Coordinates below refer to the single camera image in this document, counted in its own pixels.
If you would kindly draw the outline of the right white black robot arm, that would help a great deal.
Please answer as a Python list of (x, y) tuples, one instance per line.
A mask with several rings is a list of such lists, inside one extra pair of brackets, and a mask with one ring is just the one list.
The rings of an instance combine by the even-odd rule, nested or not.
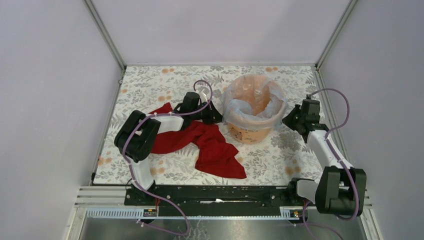
[(367, 175), (337, 149), (328, 127), (320, 123), (320, 106), (318, 100), (304, 99), (282, 119), (284, 125), (302, 136), (322, 167), (318, 182), (293, 178), (286, 198), (293, 206), (309, 200), (319, 213), (352, 219), (363, 212)]

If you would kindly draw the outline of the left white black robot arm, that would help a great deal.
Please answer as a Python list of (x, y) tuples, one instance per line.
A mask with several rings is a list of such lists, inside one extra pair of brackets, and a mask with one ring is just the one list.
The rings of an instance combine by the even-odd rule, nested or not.
[(187, 92), (181, 103), (165, 113), (134, 110), (115, 136), (114, 145), (129, 164), (133, 184), (138, 189), (136, 199), (144, 206), (155, 200), (155, 192), (150, 188), (155, 180), (148, 156), (159, 134), (181, 132), (194, 121), (211, 125), (222, 120), (212, 100), (202, 92)]

